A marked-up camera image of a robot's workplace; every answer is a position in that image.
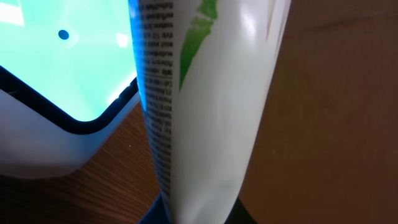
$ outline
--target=wooden table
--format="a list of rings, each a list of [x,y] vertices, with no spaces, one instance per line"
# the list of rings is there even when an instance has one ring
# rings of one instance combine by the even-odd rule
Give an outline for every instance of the wooden table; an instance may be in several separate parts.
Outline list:
[[[293,0],[241,199],[259,223],[398,223],[398,1]],[[140,106],[82,170],[0,178],[0,223],[137,223]]]

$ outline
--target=white tube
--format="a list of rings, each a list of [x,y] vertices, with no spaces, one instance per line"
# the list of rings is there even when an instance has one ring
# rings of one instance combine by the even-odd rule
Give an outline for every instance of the white tube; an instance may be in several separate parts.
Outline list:
[[[221,224],[241,188],[290,0],[130,0],[138,84],[173,223]]]

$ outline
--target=tube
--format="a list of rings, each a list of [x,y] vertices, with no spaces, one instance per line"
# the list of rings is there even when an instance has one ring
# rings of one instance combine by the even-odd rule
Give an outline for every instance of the tube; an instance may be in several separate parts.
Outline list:
[[[290,0],[129,0],[139,93],[172,223],[227,219]]]

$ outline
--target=green leaf graphic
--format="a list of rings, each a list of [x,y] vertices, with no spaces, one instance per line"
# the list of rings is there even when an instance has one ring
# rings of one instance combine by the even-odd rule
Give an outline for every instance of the green leaf graphic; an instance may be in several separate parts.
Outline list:
[[[216,4],[217,0],[203,0],[197,12],[205,18],[195,17],[191,21],[191,28],[185,35],[180,58],[180,90],[193,58],[205,37],[211,34],[211,27],[218,18]]]

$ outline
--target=computer screen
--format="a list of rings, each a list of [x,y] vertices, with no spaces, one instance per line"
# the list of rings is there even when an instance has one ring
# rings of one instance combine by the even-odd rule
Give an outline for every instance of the computer screen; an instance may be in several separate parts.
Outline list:
[[[0,0],[0,65],[77,121],[136,78],[127,0]]]

